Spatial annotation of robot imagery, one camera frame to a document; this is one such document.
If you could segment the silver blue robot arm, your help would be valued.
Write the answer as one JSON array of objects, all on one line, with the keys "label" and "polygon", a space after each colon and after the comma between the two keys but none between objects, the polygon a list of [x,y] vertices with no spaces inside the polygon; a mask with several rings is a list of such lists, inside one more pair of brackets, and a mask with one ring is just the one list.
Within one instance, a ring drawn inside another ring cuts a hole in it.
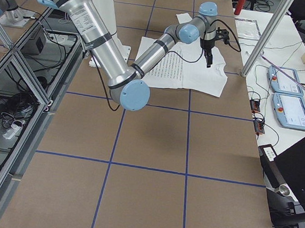
[{"label": "silver blue robot arm", "polygon": [[147,104],[150,89],[143,77],[177,42],[190,44],[200,39],[206,51],[207,65],[212,64],[211,50],[215,43],[218,13],[214,2],[203,3],[199,14],[189,22],[167,27],[164,34],[128,66],[121,53],[120,43],[105,25],[105,21],[108,21],[111,28],[116,27],[114,0],[37,1],[68,14],[85,48],[107,74],[111,98],[129,111],[137,111]]}]

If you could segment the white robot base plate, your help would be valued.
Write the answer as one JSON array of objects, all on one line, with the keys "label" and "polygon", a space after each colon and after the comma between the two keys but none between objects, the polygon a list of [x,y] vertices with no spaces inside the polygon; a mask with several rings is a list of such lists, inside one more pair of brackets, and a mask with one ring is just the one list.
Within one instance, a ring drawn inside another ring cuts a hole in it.
[{"label": "white robot base plate", "polygon": [[93,4],[95,5],[104,24],[106,25],[108,32],[112,35],[112,38],[116,46],[119,48],[123,59],[125,62],[127,62],[131,47],[123,45],[117,35],[117,20],[114,10],[114,0],[93,0]]}]

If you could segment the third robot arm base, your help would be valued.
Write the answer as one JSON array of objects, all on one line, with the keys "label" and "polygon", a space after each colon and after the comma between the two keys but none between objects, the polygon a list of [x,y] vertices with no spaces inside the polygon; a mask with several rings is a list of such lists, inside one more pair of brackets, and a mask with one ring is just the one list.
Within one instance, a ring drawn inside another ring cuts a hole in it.
[{"label": "third robot arm base", "polygon": [[18,7],[16,0],[0,0],[0,24],[21,28],[35,17],[36,12]]}]

